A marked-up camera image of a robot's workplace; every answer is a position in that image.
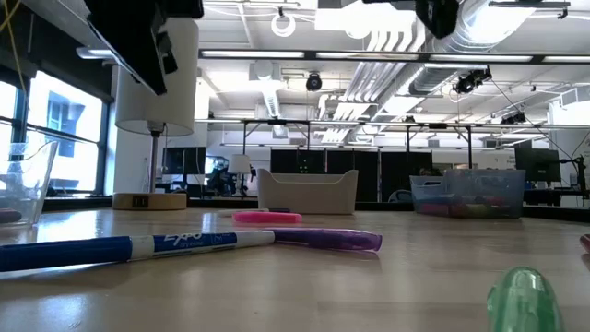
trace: wooden table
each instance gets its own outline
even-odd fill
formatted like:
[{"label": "wooden table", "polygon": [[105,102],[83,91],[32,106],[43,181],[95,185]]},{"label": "wooden table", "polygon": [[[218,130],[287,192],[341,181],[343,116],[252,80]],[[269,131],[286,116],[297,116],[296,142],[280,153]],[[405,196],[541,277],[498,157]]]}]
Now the wooden table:
[{"label": "wooden table", "polygon": [[[0,243],[235,230],[211,211],[43,215]],[[305,217],[376,231],[379,254],[273,245],[130,264],[0,273],[0,331],[487,331],[486,296],[506,268],[538,268],[568,331],[588,331],[583,224],[477,221],[413,212]]]}]

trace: window frame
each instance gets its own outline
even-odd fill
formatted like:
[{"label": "window frame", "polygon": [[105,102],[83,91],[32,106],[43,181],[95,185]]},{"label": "window frame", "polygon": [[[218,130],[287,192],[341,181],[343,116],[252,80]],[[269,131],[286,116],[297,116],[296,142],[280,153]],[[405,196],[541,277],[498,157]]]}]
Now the window frame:
[{"label": "window frame", "polygon": [[[57,138],[62,138],[74,142],[79,143],[88,143],[96,145],[98,148],[98,165],[96,171],[96,181],[93,190],[77,190],[77,189],[65,189],[67,194],[92,194],[92,195],[103,195],[104,194],[104,175],[105,175],[105,162],[106,162],[106,152],[107,152],[107,136],[108,136],[108,123],[109,123],[109,110],[111,101],[107,101],[100,96],[88,91],[86,89],[81,88],[80,86],[72,85],[69,82],[64,81],[59,76],[54,75],[53,73],[45,72],[47,75],[54,77],[56,79],[61,80],[65,84],[68,84],[76,89],[84,91],[85,93],[98,98],[102,101],[102,108],[101,108],[101,115],[100,115],[100,138],[98,142],[86,139],[84,137],[72,135],[66,132],[61,132],[59,130],[55,130],[52,128],[35,125],[35,124],[28,124],[29,118],[29,94],[25,93],[21,87],[16,86],[17,88],[17,96],[15,102],[15,113],[14,118],[6,118],[4,116],[0,116],[0,122],[5,123],[7,125],[12,126],[12,139],[11,143],[25,143],[27,142],[27,132],[33,131],[38,132],[41,134],[45,134],[48,136],[54,136]],[[31,86],[31,78],[30,77],[23,77],[25,88],[27,91],[30,91]]]}]

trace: white lampshade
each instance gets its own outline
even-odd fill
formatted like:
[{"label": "white lampshade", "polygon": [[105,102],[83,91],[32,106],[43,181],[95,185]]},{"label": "white lampshade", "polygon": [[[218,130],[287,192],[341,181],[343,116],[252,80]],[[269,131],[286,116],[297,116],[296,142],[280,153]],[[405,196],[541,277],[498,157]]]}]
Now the white lampshade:
[{"label": "white lampshade", "polygon": [[166,124],[168,136],[193,133],[199,29],[190,18],[170,18],[165,29],[178,70],[164,76],[168,92],[156,96],[119,69],[115,124],[123,130],[150,135],[153,122]]},{"label": "white lampshade", "polygon": [[250,157],[246,155],[231,155],[229,173],[250,174]]}]

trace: plastic storage container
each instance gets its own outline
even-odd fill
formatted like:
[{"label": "plastic storage container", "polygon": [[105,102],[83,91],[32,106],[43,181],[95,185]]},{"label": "plastic storage container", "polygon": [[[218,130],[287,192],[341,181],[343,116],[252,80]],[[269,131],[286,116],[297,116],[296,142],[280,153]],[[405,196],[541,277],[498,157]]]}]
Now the plastic storage container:
[{"label": "plastic storage container", "polygon": [[0,227],[39,221],[56,150],[57,142],[10,144],[0,161]]},{"label": "plastic storage container", "polygon": [[520,218],[525,171],[450,170],[410,176],[418,213],[453,218]]}]

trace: ceiling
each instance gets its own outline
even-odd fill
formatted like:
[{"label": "ceiling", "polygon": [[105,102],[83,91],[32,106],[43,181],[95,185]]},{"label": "ceiling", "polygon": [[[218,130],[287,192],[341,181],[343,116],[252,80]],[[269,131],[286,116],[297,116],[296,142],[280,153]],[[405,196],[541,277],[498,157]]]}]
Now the ceiling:
[{"label": "ceiling", "polygon": [[[23,0],[33,11],[48,19],[78,41],[91,47],[102,47],[84,22],[88,10],[83,0]],[[584,31],[590,30],[590,2],[571,0],[570,17],[566,19],[540,18],[557,16],[558,11],[538,10],[511,36],[500,42],[492,51],[502,53],[588,53],[590,39]],[[252,48],[252,49],[298,49],[298,50],[365,50],[370,38],[353,39],[346,32],[316,30],[313,20],[317,1],[300,2],[301,10],[288,13],[305,15],[296,18],[296,29],[287,38],[277,36],[271,29],[275,8],[252,8],[244,6],[244,20],[238,6],[209,6],[205,16],[198,20],[201,48]],[[202,60],[199,67],[213,84],[217,97],[211,100],[210,109],[231,116],[253,110],[256,104],[264,104],[260,91],[244,90],[249,73],[249,61]],[[352,62],[303,62],[281,61],[283,87],[277,92],[281,104],[318,105],[323,93],[344,91],[355,76],[358,64]],[[571,84],[590,82],[588,66],[547,65],[492,65],[494,81],[476,90],[476,94],[448,95],[450,86],[442,87],[436,94],[442,98],[427,98],[420,107],[418,118],[436,118],[436,121],[452,120],[460,114],[469,122],[482,119],[490,113],[510,106],[512,102],[528,100],[526,113],[532,121],[546,119],[547,101],[571,89]],[[324,81],[323,93],[307,92],[305,82],[310,72],[317,71]]]}]

